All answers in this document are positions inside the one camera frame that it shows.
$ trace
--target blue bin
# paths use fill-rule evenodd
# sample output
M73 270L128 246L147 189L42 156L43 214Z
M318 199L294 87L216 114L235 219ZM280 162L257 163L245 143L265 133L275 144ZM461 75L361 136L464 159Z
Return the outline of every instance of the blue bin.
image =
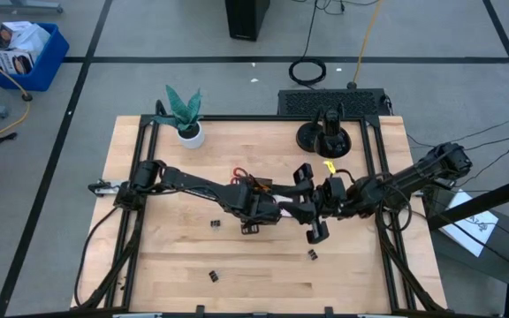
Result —
M10 74L25 90L44 92L49 89L62 60L70 45L58 31L58 26L52 23L37 23L50 33L49 41L44 45L41 54L34 63L29 74ZM18 89L9 79L0 73L0 87Z

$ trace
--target yellow cable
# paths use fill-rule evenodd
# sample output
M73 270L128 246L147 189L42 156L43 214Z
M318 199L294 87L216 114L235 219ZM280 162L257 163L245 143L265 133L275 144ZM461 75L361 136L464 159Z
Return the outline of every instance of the yellow cable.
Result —
M367 33L364 36L364 41L362 42L361 53L359 54L359 61L357 62L357 70L354 72L353 83L356 83L357 79L359 78L359 71L361 70L361 60L362 60L362 56L364 55L364 49L367 47L368 36L370 35L372 26L375 24L376 16L378 16L378 13L380 12L380 5L382 4L383 1L384 0L379 0L376 3L375 12L372 14L372 19L370 20L370 23L368 24Z
M13 84L15 84L15 86L19 88L19 90L21 91L21 93L24 96L29 96L29 93L27 93L27 91L15 79L13 79L11 76L9 76L9 74L4 72L4 70L0 69L0 73L2 73L7 79L9 79ZM0 130L0 134L12 129L14 126L22 123L23 121L25 121L25 119L27 119L28 113L31 110L31 102L25 102L25 103L27 104L27 109L25 110L25 113L23 114L23 116L21 116L21 118L19 118L19 120L17 120L16 122L12 123L11 125L8 125L4 129Z

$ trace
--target potted plant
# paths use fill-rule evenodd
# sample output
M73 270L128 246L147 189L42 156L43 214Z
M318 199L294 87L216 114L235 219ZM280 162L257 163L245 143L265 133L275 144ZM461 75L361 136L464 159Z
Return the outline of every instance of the potted plant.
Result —
M171 125L176 128L182 146L189 149L198 148L205 140L201 124L198 121L201 107L200 90L198 89L197 93L190 98L187 105L182 102L178 93L168 85L166 85L166 94L170 101L173 117L155 116L154 120L159 124Z

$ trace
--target black computer tower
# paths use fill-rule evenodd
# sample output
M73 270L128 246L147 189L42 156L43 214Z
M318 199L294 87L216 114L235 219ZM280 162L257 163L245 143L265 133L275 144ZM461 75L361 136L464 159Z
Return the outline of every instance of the black computer tower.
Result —
M270 0L225 0L231 38L256 41L269 5Z

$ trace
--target green plant leaf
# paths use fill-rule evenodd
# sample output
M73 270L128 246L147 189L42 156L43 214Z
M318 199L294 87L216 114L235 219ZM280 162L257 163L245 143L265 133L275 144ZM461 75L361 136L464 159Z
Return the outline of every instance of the green plant leaf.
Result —
M191 124L182 124L182 123L178 123L178 130L183 132L183 131L186 131L188 129L190 129L192 127Z
M166 85L166 94L168 95L168 100L170 101L170 107L172 109L172 115L180 122L187 124L192 120L193 116L190 116L190 112L187 106L182 102L178 93L174 90L174 88Z
M189 110L190 119L191 120L197 120L198 113L200 112L201 107L201 94L200 89L198 88L197 93L190 98L190 100L187 102L187 108Z
M171 125L178 129L178 120L176 120L175 117L154 116L152 117L152 120L156 121L160 125Z

